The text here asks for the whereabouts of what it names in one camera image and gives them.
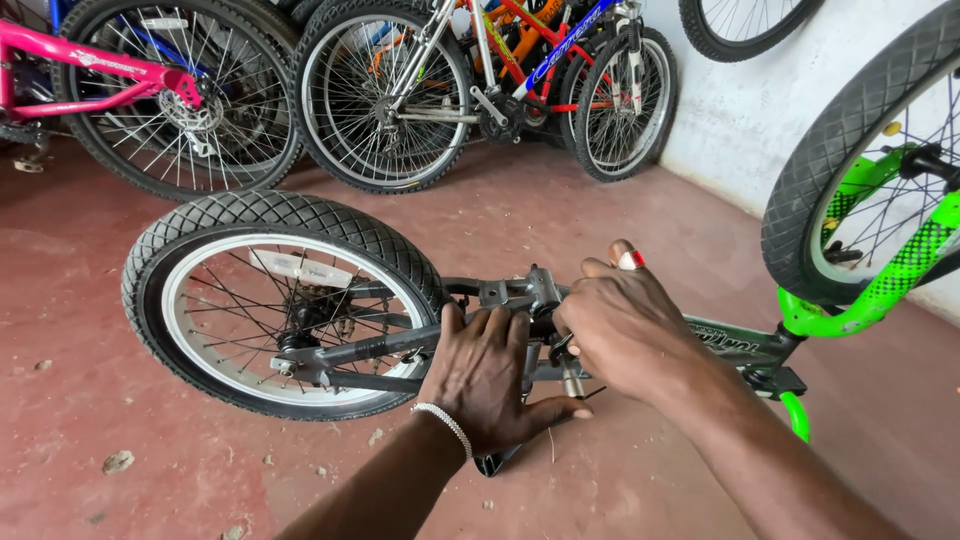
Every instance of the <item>red floor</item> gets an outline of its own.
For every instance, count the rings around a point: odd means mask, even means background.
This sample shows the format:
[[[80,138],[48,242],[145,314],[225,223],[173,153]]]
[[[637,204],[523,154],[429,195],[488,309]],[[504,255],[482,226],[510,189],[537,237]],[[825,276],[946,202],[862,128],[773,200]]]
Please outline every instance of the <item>red floor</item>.
[[[0,538],[213,540],[234,527],[269,538],[382,445],[373,432],[389,437],[407,408],[336,425],[284,422],[168,373],[130,330],[118,269],[173,205],[72,144],[56,156],[42,175],[0,164]],[[622,235],[685,312],[761,329],[778,321],[758,223],[663,170],[602,185],[559,151],[477,145],[413,195],[367,195],[310,169],[283,187],[379,217],[446,275],[496,279],[536,262],[570,282],[581,258]],[[924,538],[960,537],[958,343],[960,330],[902,305],[880,328],[811,341],[790,361],[811,387],[813,448]],[[593,406],[595,420],[554,430],[555,462],[544,436],[496,479],[465,467],[420,537],[752,537],[656,411],[612,392]],[[122,450],[133,464],[101,472]]]

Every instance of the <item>debris on floor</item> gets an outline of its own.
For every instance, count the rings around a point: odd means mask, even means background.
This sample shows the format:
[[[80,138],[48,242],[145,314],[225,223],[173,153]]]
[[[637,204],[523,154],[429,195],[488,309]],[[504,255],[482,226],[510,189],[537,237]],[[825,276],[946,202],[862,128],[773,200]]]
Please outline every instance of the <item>debris on floor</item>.
[[[126,471],[127,467],[133,465],[133,452],[129,450],[121,450],[120,452],[111,455],[104,461],[104,466],[101,467],[101,471],[105,475],[112,475],[113,473],[119,473],[120,471]]]
[[[370,440],[367,441],[367,444],[372,448],[373,445],[376,443],[376,439],[378,439],[378,438],[380,438],[380,437],[382,437],[382,436],[383,436],[383,430],[382,430],[382,429],[377,428],[376,430],[373,430],[373,435],[370,436]]]
[[[244,536],[243,528],[239,525],[231,527],[228,531],[220,534],[220,540],[240,540]]]

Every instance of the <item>suspension fork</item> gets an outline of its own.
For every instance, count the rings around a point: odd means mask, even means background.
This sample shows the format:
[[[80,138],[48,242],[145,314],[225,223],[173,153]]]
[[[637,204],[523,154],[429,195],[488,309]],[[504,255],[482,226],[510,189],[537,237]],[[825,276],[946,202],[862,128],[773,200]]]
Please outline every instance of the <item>suspension fork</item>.
[[[483,12],[483,8],[480,7],[479,2],[471,2],[470,6],[472,9],[479,9],[481,13]],[[430,20],[426,21],[423,28],[414,34],[414,41],[419,45],[417,49],[414,50],[412,60],[403,68],[400,77],[396,83],[394,83],[394,87],[390,89],[390,95],[396,97],[391,104],[391,109],[398,109],[400,104],[403,103],[403,98],[413,91],[414,86],[416,86],[420,78],[423,77],[422,70],[426,65],[426,59],[430,56],[433,48],[437,46],[437,41],[440,40],[440,36],[442,36],[444,30],[446,30],[446,21],[453,15],[453,10],[456,7],[457,0],[444,0],[440,8],[435,10],[433,15],[430,16]],[[486,36],[477,36],[477,40],[482,40],[483,45],[486,46]]]
[[[643,17],[640,14],[640,7],[634,0],[623,0],[618,2],[613,8],[613,12],[620,15],[616,21],[616,33],[619,36],[621,29],[627,27],[627,61],[630,63],[630,99],[634,106],[634,114],[637,116],[643,111],[643,102],[640,94],[640,81],[643,80],[643,62],[640,59],[640,46],[643,38]],[[620,105],[620,83],[615,77],[611,84],[613,93],[613,105]]]

